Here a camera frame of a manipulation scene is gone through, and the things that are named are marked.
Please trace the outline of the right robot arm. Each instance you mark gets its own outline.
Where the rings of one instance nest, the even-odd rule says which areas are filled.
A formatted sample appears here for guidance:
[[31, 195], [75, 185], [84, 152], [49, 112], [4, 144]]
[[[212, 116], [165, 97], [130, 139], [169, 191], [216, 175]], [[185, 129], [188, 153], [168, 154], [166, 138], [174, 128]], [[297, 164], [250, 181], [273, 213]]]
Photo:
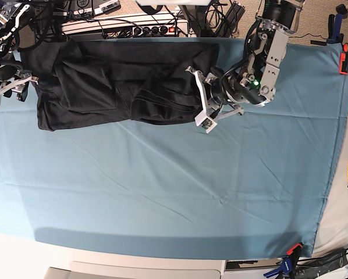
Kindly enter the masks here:
[[0, 11], [0, 105], [3, 97], [9, 98], [12, 94], [24, 102], [29, 84], [38, 83], [38, 78], [26, 70], [13, 53], [20, 44], [20, 21], [30, 9], [30, 4], [15, 1], [5, 3]]

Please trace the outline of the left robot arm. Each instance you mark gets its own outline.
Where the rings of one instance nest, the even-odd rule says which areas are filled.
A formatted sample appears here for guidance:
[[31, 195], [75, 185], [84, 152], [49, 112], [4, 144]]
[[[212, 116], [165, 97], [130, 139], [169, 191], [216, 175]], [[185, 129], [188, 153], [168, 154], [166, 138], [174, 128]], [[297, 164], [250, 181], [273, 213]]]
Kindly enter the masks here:
[[198, 86], [201, 111], [196, 126], [210, 132], [220, 119], [242, 115], [242, 104], [262, 107], [276, 93], [280, 64], [290, 35], [299, 26], [304, 1], [263, 1], [255, 14], [243, 48], [243, 58], [227, 71], [213, 68], [207, 75], [188, 67]]

